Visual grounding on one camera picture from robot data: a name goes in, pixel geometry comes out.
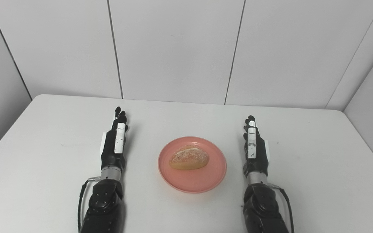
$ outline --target black robotic forearm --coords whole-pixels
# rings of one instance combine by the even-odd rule
[[[100,181],[93,187],[80,233],[120,233],[123,230],[123,188],[120,176],[126,166],[123,156],[124,134],[128,129],[126,122],[126,113],[120,111],[120,107],[116,108],[115,119],[111,130],[106,133],[101,155]]]
[[[245,121],[243,171],[248,180],[243,214],[248,233],[288,233],[278,211],[276,193],[267,185],[268,158],[265,141],[260,137],[253,116]]]

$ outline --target bread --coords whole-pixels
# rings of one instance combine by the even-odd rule
[[[172,168],[179,170],[192,170],[207,165],[210,157],[208,154],[195,145],[187,145],[178,149],[169,160]]]

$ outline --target white tabletop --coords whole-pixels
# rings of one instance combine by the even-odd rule
[[[0,141],[0,233],[77,232],[80,188],[100,174],[99,145],[116,106],[130,126],[125,233],[245,232],[250,114],[270,144],[268,181],[289,195],[297,233],[373,232],[373,153],[341,112],[41,95]],[[227,174],[215,189],[183,193],[161,178],[159,152],[182,136],[224,153]]]

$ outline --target black cable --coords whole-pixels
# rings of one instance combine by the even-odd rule
[[[86,187],[87,187],[87,183],[89,182],[89,180],[86,180],[86,182],[84,182],[84,184],[82,185],[82,190],[80,191],[80,198],[79,198],[79,207],[77,208],[77,227],[79,229],[79,232],[80,232],[80,228],[81,228],[81,209],[82,209],[82,200],[83,200],[83,196],[84,196],[84,192],[86,190]]]
[[[291,233],[294,233],[294,225],[293,225],[293,213],[291,211],[291,206],[290,206],[290,200],[289,197],[287,196],[286,192],[284,189],[279,188],[281,194],[284,196],[284,199],[286,199],[287,202],[287,207],[289,208],[289,215],[290,215],[290,227],[291,227]]]

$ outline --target plate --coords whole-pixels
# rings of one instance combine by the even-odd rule
[[[195,145],[207,152],[208,164],[194,170],[178,170],[170,167],[169,160],[181,147]],[[158,168],[163,179],[182,192],[207,192],[219,185],[227,171],[227,163],[219,148],[212,142],[199,137],[182,137],[169,142],[158,158]]]

